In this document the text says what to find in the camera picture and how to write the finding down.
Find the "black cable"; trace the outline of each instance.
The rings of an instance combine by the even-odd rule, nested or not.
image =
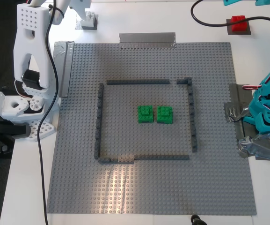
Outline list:
[[[231,25],[235,25],[235,24],[238,24],[238,23],[242,23],[242,22],[247,22],[247,21],[250,21],[250,20],[268,20],[270,21],[270,17],[265,17],[265,16],[255,16],[255,17],[250,17],[250,18],[246,18],[244,20],[240,20],[240,21],[236,21],[236,22],[228,22],[228,23],[221,23],[221,24],[212,24],[212,23],[206,23],[206,22],[202,22],[200,21],[199,19],[196,18],[196,16],[194,15],[193,13],[193,9],[194,7],[202,2],[203,0],[198,0],[197,2],[195,2],[192,7],[191,7],[191,16],[193,17],[193,19],[201,24],[201,25],[204,25],[204,26],[207,26],[207,27],[227,27],[227,26],[231,26]]]
[[[54,16],[55,16],[55,12],[56,11],[53,10],[52,13],[51,13],[50,24],[49,24],[49,26],[47,28],[46,35],[45,35],[45,47],[46,47],[47,53],[49,55],[49,58],[50,58],[50,61],[51,61],[51,65],[52,65],[52,68],[53,68],[54,74],[55,74],[56,92],[55,92],[54,98],[53,98],[53,100],[51,102],[51,105],[48,108],[48,110],[46,111],[45,115],[42,117],[42,119],[41,119],[41,121],[40,121],[40,123],[38,125],[38,130],[37,130],[37,141],[38,141],[39,157],[40,157],[42,196],[43,196],[43,207],[44,207],[44,219],[45,219],[45,224],[46,225],[48,225],[49,223],[47,221],[47,213],[46,213],[46,199],[45,199],[45,187],[44,187],[44,171],[43,171],[42,150],[41,150],[41,143],[40,143],[40,128],[41,128],[41,125],[42,125],[43,121],[45,120],[45,118],[47,117],[47,115],[51,111],[53,105],[55,104],[56,99],[57,99],[57,95],[58,95],[58,90],[59,90],[58,74],[57,74],[56,66],[55,66],[54,60],[52,59],[51,51],[50,51],[50,48],[49,48],[49,33],[50,33],[50,30],[51,30],[51,25],[52,25],[52,21],[53,21]]]
[[[51,9],[52,8],[55,8],[56,10],[58,10],[60,13],[61,13],[61,15],[62,15],[62,17],[63,17],[63,19],[64,19],[64,13],[63,13],[63,11],[61,10],[61,9],[59,9],[58,7],[54,7],[53,5],[49,5],[49,8],[50,8],[50,11],[51,11]]]

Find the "red lego brick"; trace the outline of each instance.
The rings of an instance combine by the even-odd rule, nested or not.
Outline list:
[[[231,22],[237,22],[240,20],[244,20],[246,19],[244,15],[234,15],[232,16]],[[235,25],[232,25],[232,31],[236,32],[236,31],[246,31],[248,27],[247,22],[241,22]]]

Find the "green lego brick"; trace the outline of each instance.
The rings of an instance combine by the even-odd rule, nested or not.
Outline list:
[[[139,105],[138,106],[139,123],[153,123],[153,106]]]
[[[157,123],[172,123],[173,108],[171,106],[158,106]]]

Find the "white table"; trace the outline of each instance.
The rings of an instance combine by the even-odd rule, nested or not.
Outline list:
[[[255,7],[254,1],[228,7],[219,2],[203,2],[196,16],[209,23],[224,23],[232,15],[269,16],[270,6]],[[53,26],[50,42],[119,43],[119,33],[175,32],[177,42],[221,42],[232,45],[238,84],[258,84],[270,71],[270,22],[250,22],[251,36],[228,36],[226,28],[204,27],[190,16],[192,2],[93,3],[99,15],[97,31],[75,30],[76,13],[68,9],[60,26]],[[56,126],[58,115],[54,117]],[[42,140],[46,194],[51,175],[56,134]],[[202,216],[208,225],[270,224],[270,162],[249,158],[257,216]],[[42,190],[37,143],[15,142],[1,225],[43,225]],[[190,216],[49,214],[51,225],[189,225]]]

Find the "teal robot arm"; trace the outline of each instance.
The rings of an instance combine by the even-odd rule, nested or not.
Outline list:
[[[223,0],[224,5],[230,5],[241,0]],[[270,0],[256,0],[256,6],[270,5]],[[259,133],[270,133],[270,73],[258,86],[246,86],[247,90],[256,90],[249,104],[251,116],[244,117],[247,123],[255,125]]]
[[[223,0],[225,6],[236,3],[238,1],[241,1],[241,0]],[[255,5],[256,6],[270,5],[270,0],[256,0]]]

